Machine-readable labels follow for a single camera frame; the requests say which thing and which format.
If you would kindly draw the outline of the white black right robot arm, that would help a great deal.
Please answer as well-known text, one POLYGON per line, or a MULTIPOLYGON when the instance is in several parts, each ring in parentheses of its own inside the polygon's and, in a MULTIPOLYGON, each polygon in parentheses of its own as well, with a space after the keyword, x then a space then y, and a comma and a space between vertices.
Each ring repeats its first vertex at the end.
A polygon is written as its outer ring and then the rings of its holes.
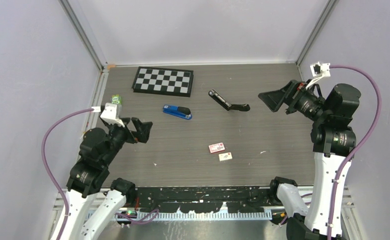
POLYGON ((287 114, 300 112, 313 122, 315 179, 311 203, 304 202, 294 180, 277 176, 270 182, 269 201, 283 205, 286 211, 287 239, 342 239, 343 190, 333 190, 333 185, 344 185, 347 171, 340 165, 356 146, 350 122, 360 104, 360 91, 340 83, 323 97, 319 85, 307 88, 305 82, 292 80, 283 88, 262 92, 258 97, 273 112, 287 105, 287 114))

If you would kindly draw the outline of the blue stapler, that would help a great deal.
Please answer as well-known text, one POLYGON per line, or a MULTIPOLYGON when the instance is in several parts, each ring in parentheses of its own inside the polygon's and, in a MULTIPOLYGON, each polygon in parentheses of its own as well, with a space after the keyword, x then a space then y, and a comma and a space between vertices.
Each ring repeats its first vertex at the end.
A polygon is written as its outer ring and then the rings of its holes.
POLYGON ((181 106, 174 106, 174 105, 169 105, 166 104, 163 106, 162 111, 165 114, 169 114, 178 118, 182 118, 185 120, 190 120, 192 119, 192 114, 189 108, 187 107, 181 107, 181 106))

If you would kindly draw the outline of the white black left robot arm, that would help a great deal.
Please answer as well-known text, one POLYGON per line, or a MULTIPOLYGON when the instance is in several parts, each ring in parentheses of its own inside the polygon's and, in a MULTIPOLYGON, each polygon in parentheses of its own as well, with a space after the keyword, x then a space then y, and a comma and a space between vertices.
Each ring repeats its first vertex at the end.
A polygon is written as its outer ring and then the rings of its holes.
POLYGON ((79 160, 71 168, 64 192, 64 208, 51 236, 53 240, 96 240, 121 207, 136 201, 135 184, 115 179, 106 197, 92 216, 87 213, 109 175, 109 165, 125 143, 146 143, 152 122, 138 118, 121 118, 122 124, 103 124, 108 128, 92 128, 83 135, 79 160))

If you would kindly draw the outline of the black stapler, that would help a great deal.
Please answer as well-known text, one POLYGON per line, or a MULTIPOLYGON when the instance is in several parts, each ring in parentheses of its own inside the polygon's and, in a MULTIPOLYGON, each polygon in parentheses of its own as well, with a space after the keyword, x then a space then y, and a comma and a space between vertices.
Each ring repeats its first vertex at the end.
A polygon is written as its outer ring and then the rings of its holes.
POLYGON ((209 90, 208 95, 227 111, 233 110, 233 111, 240 111, 240 112, 248 112, 250 110, 250 106, 248 104, 229 103, 214 89, 209 90))

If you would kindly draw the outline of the red staple box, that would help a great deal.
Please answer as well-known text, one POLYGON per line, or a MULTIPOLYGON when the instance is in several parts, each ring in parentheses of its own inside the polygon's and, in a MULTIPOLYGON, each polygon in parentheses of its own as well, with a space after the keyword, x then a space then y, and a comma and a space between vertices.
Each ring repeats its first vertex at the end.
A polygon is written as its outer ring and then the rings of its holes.
POLYGON ((209 149, 209 152, 211 154, 213 153, 218 153, 218 152, 222 152, 225 150, 225 146, 222 142, 220 143, 215 143, 215 144, 211 144, 208 146, 208 149, 209 149))

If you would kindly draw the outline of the white staple box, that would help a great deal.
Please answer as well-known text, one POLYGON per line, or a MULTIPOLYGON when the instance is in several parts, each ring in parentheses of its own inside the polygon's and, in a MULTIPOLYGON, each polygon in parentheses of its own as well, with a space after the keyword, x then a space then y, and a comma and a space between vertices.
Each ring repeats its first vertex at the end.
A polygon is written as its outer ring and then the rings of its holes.
POLYGON ((221 153, 218 155, 219 156, 219 161, 220 162, 223 162, 223 161, 227 161, 227 160, 231 160, 233 157, 232 157, 232 154, 230 152, 227 152, 227 153, 221 153))

